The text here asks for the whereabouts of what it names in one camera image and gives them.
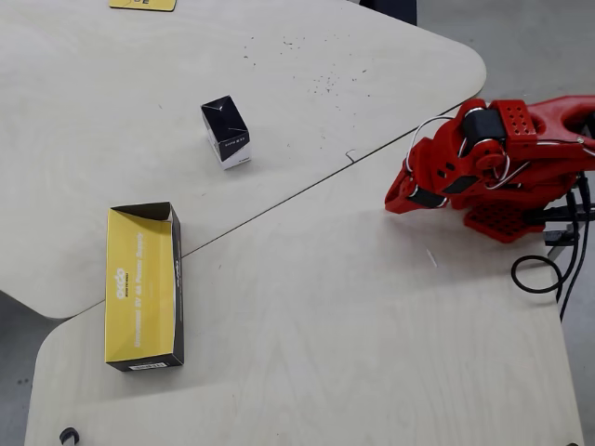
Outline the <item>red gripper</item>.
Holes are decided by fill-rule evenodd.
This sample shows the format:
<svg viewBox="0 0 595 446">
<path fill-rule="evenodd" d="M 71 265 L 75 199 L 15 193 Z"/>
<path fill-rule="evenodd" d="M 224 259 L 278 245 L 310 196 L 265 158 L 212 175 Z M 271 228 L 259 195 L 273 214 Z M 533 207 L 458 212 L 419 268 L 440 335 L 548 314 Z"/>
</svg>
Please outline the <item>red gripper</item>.
<svg viewBox="0 0 595 446">
<path fill-rule="evenodd" d="M 402 168 L 385 197 L 385 209 L 395 214 L 444 206 L 448 199 L 433 186 L 432 177 Z"/>
</svg>

